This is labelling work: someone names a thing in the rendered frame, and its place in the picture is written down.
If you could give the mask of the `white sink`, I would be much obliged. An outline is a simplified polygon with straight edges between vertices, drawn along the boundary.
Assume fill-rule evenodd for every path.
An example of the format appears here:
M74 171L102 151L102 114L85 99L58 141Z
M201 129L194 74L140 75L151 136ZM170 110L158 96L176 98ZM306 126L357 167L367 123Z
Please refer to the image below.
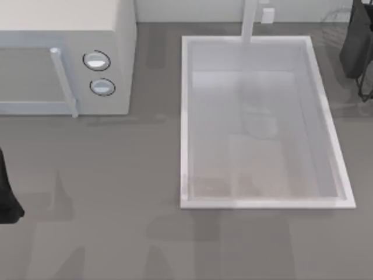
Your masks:
M354 209L309 36L181 40L182 209Z

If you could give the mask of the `small microwave knob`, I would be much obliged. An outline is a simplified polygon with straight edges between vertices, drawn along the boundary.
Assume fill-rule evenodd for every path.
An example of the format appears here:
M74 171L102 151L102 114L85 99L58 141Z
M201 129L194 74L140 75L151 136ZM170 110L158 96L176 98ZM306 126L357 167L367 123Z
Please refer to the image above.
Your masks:
M97 79L90 82L90 90L98 96L111 96L115 93L115 84L109 79Z

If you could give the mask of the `pale microwave oven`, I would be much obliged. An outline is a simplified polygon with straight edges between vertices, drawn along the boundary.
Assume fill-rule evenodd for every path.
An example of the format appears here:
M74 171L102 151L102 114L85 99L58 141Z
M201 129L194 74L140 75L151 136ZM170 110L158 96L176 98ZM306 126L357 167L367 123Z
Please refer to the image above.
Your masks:
M129 111L136 51L134 0L0 0L0 115L71 115L50 48L62 61L79 116ZM92 71L83 55L107 54ZM98 96L90 82L109 79L116 91Z

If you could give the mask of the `large microwave knob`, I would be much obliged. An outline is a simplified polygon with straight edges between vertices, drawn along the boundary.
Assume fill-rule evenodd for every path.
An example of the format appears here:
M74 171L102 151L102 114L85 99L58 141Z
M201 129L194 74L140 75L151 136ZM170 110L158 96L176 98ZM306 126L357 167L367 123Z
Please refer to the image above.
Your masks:
M82 60L84 65L92 71L105 71L111 65L109 56L99 50L85 53Z

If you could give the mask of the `tall white tap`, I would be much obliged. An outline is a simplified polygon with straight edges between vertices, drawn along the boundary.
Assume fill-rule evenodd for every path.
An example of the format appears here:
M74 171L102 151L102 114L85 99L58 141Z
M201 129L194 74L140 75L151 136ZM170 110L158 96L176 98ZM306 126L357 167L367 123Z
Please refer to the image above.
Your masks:
M251 42L257 7L258 0L244 0L241 39L245 45Z

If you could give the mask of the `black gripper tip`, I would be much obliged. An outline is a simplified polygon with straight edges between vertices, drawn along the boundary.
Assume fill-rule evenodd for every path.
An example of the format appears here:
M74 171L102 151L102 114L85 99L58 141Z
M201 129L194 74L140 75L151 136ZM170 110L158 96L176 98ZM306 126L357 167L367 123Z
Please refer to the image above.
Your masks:
M16 224L24 215L25 211L10 186L5 158L0 148L0 225Z

